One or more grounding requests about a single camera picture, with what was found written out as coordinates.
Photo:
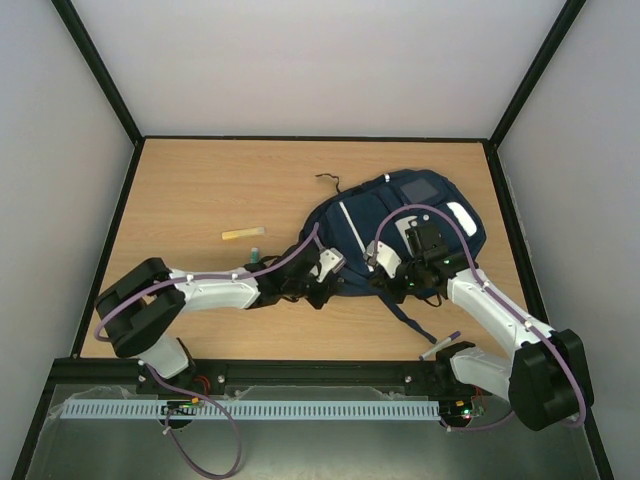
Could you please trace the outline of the navy blue backpack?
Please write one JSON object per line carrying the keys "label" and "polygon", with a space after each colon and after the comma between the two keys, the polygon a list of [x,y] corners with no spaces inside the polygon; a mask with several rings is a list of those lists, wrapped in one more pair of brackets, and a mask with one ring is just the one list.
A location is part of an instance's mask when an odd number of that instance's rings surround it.
{"label": "navy blue backpack", "polygon": [[441,294],[433,288],[420,287],[414,280],[391,291],[384,284],[384,270],[369,265],[366,259],[366,248],[380,223],[391,212],[410,204],[428,205],[439,212],[406,210],[396,213],[384,226],[380,241],[393,249],[401,261],[412,260],[405,231],[426,223],[438,228],[450,253],[463,250],[455,233],[460,230],[471,256],[478,256],[487,240],[480,216],[454,183],[432,170],[398,170],[338,192],[312,210],[299,238],[307,238],[317,226],[320,244],[343,255],[345,265],[338,271],[338,296],[376,297],[398,320],[435,343],[436,338],[410,319],[399,305],[408,295],[428,303]]}

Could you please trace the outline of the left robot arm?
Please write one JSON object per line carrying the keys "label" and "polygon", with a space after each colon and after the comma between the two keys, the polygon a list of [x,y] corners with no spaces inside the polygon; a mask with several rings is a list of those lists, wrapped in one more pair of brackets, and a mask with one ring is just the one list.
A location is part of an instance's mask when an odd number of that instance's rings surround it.
{"label": "left robot arm", "polygon": [[150,258],[104,291],[94,336],[119,358],[141,363],[143,390],[208,386],[185,344],[169,334],[181,315],[216,309],[249,310],[281,300],[307,300],[320,309],[334,294],[345,258],[336,249],[293,247],[225,272],[187,272]]}

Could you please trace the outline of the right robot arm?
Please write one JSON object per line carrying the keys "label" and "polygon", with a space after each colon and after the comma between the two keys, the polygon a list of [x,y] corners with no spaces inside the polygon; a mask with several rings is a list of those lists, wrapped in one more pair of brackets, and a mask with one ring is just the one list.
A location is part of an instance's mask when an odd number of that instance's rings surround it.
{"label": "right robot arm", "polygon": [[380,232],[364,247],[363,257],[382,269],[392,292],[432,289],[468,313],[500,345],[505,355],[466,347],[436,367],[436,379],[455,392],[477,386],[510,405],[533,431],[552,424],[582,426],[594,395],[584,344],[571,329],[558,331],[519,307],[475,263],[464,233],[451,229],[461,249],[452,252],[433,222],[405,231],[409,258],[401,259],[382,242]]}

